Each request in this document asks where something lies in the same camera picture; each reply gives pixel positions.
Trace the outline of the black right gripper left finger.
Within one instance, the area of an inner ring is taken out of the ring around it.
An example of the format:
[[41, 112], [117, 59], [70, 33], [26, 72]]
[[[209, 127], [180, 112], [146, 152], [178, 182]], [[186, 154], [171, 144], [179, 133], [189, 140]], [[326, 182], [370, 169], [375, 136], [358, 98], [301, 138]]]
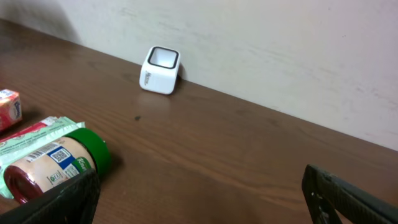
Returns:
[[1, 215], [1, 224], [92, 223], [100, 180], [91, 169]]

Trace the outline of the white toilet wipes pack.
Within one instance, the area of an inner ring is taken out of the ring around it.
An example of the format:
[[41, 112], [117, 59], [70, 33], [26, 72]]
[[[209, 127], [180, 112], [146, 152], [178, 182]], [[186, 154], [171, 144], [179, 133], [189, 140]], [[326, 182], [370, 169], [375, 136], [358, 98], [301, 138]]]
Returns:
[[23, 136], [1, 142], [1, 196], [13, 199], [4, 181], [4, 171], [14, 161], [76, 129], [85, 128], [85, 122], [74, 122], [66, 116], [59, 117], [53, 125]]

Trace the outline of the white barcode scanner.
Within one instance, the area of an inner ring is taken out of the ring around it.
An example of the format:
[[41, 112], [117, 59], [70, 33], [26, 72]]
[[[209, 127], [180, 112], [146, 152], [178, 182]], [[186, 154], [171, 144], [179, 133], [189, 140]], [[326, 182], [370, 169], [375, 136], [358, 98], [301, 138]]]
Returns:
[[180, 66], [176, 50], [153, 46], [141, 67], [139, 85], [142, 89], [169, 95], [174, 91]]

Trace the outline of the red snack packet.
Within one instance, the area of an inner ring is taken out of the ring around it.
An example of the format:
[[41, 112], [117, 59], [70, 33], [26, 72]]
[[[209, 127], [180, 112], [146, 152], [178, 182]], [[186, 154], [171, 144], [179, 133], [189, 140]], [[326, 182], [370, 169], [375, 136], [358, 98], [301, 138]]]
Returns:
[[46, 128], [47, 126], [53, 125], [53, 123], [57, 120], [58, 118], [55, 116], [49, 116], [45, 119], [43, 119], [42, 121], [39, 121], [38, 123], [35, 123], [21, 131], [18, 131], [17, 133], [14, 133], [6, 138], [1, 139], [1, 142], [7, 141], [9, 139], [13, 139], [16, 137], [20, 137], [23, 136], [27, 133], [32, 133], [34, 131], [38, 131], [42, 128]]

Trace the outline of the green lid seasoning jar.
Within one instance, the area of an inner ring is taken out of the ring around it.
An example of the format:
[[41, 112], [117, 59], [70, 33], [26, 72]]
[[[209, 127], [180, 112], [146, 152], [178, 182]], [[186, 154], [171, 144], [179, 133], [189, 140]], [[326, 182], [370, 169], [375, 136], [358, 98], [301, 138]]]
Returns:
[[105, 141], [92, 130], [79, 128], [11, 163], [4, 180], [14, 199], [23, 204], [87, 170], [101, 177], [110, 164]]

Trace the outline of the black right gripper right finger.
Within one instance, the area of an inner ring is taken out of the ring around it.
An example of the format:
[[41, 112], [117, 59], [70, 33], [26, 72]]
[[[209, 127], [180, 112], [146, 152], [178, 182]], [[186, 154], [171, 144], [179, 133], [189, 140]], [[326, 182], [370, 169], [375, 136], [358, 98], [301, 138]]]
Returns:
[[314, 223], [397, 223], [397, 208], [313, 165], [307, 165], [302, 192]]

